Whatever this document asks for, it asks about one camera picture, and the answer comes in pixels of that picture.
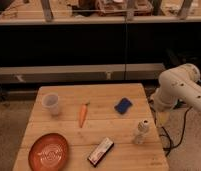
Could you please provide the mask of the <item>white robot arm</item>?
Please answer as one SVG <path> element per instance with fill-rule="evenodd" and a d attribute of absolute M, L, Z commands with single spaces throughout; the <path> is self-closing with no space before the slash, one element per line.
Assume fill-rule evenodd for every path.
<path fill-rule="evenodd" d="M 163 71 L 159 77 L 159 87 L 151 95 L 156 111 L 156 125 L 162 127 L 169 119 L 169 111 L 183 100 L 201 113 L 200 70 L 191 63 L 179 65 Z"/>

